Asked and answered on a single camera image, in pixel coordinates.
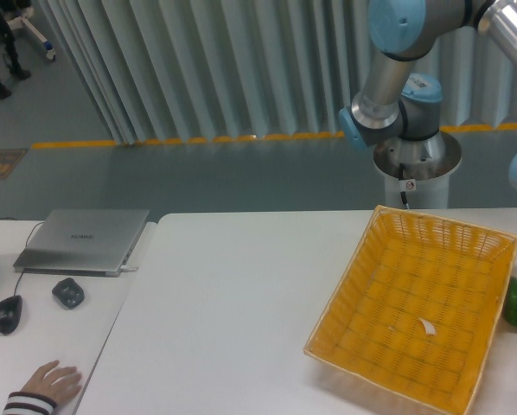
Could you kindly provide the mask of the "bare human hand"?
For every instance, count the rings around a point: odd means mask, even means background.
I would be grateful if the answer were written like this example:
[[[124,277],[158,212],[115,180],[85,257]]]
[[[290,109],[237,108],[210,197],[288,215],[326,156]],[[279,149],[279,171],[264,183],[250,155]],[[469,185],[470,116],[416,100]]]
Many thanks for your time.
[[[38,367],[22,387],[22,393],[32,393],[65,405],[82,389],[82,374],[77,367],[61,367],[58,360]]]

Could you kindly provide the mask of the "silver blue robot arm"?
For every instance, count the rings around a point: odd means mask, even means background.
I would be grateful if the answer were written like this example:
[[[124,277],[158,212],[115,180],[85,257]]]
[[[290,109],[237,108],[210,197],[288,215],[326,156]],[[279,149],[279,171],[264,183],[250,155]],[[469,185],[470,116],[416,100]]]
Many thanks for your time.
[[[345,138],[372,147],[385,181],[385,203],[443,209],[450,176],[462,159],[457,140],[440,129],[442,88],[413,72],[437,38],[470,26],[517,66],[517,1],[372,1],[370,38],[378,52],[364,87],[339,112]]]

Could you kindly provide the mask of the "striped sleeve forearm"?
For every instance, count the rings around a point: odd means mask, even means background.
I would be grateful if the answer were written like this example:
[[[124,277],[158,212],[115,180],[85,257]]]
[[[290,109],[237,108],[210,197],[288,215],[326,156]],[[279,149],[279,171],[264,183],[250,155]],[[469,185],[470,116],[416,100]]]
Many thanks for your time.
[[[58,404],[49,397],[37,393],[13,392],[4,406],[3,415],[50,415]]]

